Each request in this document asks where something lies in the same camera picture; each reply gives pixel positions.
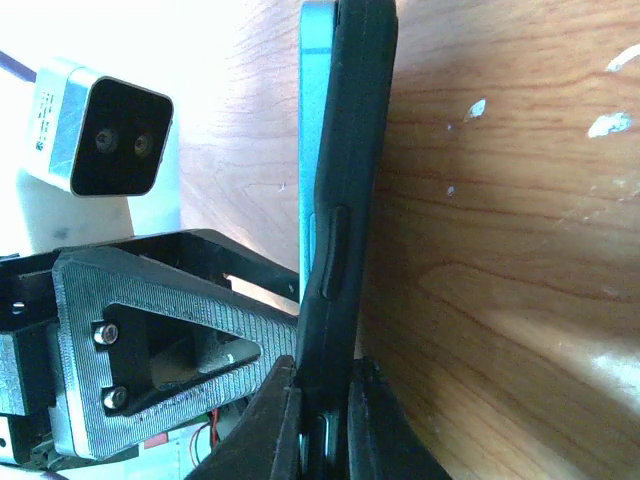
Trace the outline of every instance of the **wooden surface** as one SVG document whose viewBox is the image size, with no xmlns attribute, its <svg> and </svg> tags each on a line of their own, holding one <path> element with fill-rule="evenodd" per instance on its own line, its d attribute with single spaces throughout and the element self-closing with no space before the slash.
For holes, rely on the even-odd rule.
<svg viewBox="0 0 640 480">
<path fill-rule="evenodd" d="M 295 268 L 299 3 L 214 3 L 182 59 L 184 223 Z M 640 118 L 640 58 L 605 72 L 640 5 L 399 18 L 367 351 L 455 478 L 640 478 L 640 129 L 588 135 Z"/>
</svg>

